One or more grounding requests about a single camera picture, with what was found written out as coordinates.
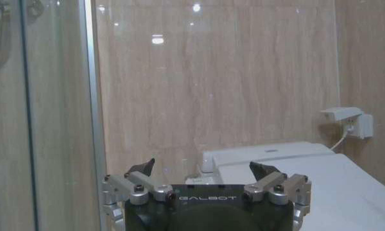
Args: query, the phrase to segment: electrical outlet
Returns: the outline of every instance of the electrical outlet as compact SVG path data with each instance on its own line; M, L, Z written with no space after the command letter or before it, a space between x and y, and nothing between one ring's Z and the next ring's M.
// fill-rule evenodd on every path
M362 114L354 118L342 121L343 131L349 131L347 137L365 139L373 137L373 117Z

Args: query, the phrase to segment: glass shower door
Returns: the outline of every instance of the glass shower door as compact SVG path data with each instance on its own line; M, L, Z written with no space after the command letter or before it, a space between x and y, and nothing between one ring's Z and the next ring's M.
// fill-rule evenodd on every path
M97 231L83 1L0 0L0 231Z

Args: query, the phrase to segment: toilet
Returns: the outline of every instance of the toilet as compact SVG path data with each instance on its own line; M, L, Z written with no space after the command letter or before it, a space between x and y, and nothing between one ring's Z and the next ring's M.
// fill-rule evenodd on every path
M313 183L310 213L301 231L385 231L385 186L322 144L309 142L239 147L202 153L198 177L186 184L250 184L254 161Z

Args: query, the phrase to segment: marble wall tile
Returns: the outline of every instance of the marble wall tile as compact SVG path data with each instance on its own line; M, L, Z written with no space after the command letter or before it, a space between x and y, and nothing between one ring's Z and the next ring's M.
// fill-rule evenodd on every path
M338 105L333 4L205 2L97 1L109 173L157 157L181 182L203 150L337 135L318 128Z
M374 137L345 154L385 184L385 0L335 0L341 104L374 118Z

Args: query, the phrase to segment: toilet lid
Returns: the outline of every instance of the toilet lid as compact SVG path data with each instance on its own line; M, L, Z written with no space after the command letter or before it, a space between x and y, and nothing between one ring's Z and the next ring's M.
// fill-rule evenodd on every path
M385 231L385 186L342 154L269 159L289 176L306 175L313 182L311 208L302 231ZM255 181L249 163L218 166L215 183Z

